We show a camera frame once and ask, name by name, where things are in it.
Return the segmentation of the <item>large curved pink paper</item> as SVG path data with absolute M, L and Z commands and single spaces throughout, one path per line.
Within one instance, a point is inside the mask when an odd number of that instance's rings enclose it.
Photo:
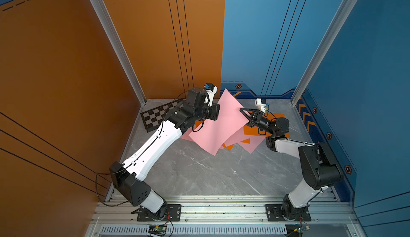
M 224 90 L 218 105 L 218 119 L 206 119 L 202 129 L 189 134 L 199 147 L 211 155 L 216 155 L 225 141 L 249 122 L 240 111 L 241 103 L 228 90 Z

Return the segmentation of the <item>large orange paper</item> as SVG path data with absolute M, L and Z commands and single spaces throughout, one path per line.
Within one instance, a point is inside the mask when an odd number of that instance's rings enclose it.
M 289 132 L 289 120 L 284 117 L 269 119 L 260 111 L 244 112 L 249 122 L 243 127 L 245 135 L 282 138 Z

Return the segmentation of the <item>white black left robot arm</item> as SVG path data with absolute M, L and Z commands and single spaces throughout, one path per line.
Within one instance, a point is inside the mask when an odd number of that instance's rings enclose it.
M 185 100 L 173 109 L 165 111 L 157 130 L 138 151 L 122 163 L 114 162 L 110 166 L 114 187 L 131 205 L 142 206 L 150 211 L 155 219 L 165 218 L 166 200 L 144 180 L 169 146 L 188 129 L 193 128 L 197 121 L 218 119 L 220 106 L 213 102 L 217 90 L 211 83 L 205 84 L 203 88 L 190 89 Z

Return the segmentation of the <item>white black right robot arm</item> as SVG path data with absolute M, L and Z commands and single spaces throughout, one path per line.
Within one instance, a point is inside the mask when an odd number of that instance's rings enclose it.
M 341 182 L 343 170 L 330 146 L 326 143 L 307 143 L 288 139 L 289 120 L 280 117 L 269 120 L 259 109 L 241 108 L 251 128 L 270 134 L 267 147 L 300 160 L 303 179 L 297 187 L 285 195 L 279 216 L 285 221 L 300 219 L 308 212 L 310 202 L 323 190 Z

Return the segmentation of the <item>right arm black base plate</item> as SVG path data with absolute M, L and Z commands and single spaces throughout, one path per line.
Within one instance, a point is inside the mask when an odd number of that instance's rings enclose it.
M 312 221 L 307 207 L 293 208 L 292 206 L 280 204 L 265 205 L 269 222 L 310 222 Z

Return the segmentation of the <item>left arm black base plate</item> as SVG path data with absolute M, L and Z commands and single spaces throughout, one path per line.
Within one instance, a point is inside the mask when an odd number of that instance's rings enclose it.
M 138 211 L 138 222 L 179 222 L 181 216 L 181 204 L 163 205 L 157 212 L 151 212 L 147 208 L 140 208 Z

